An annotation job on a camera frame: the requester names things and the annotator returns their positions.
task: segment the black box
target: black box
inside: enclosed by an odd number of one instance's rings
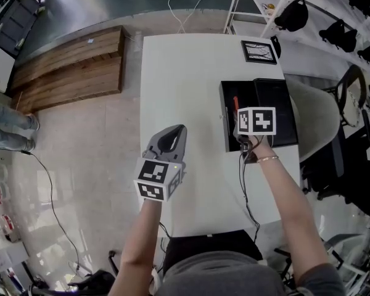
[[[220,96],[227,152],[240,150],[240,144],[233,136],[235,96],[237,96],[240,109],[244,107],[276,108],[277,134],[274,136],[273,147],[298,144],[295,117],[285,80],[222,81]]]

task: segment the jeans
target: jeans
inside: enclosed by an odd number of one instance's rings
[[[17,126],[23,130],[36,130],[38,127],[34,117],[10,109],[0,104],[0,123]],[[18,134],[7,133],[0,129],[0,149],[30,150],[33,142]]]

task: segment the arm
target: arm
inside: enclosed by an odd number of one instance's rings
[[[154,264],[162,203],[145,200],[131,228],[109,296],[146,296]]]
[[[263,141],[254,153],[258,158],[274,156]],[[309,269],[328,263],[327,253],[315,226],[313,211],[303,192],[288,174],[279,159],[260,162],[277,204],[289,252],[292,257],[296,283]]]

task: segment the framed picture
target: framed picture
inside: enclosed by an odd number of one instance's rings
[[[244,51],[245,61],[258,62],[260,64],[277,64],[273,48],[270,44],[241,41],[241,45]]]

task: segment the gray shirt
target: gray shirt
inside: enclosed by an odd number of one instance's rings
[[[157,296],[257,295],[345,296],[342,280],[330,264],[305,273],[297,291],[288,290],[278,273],[237,252],[207,252],[187,258],[166,273]]]

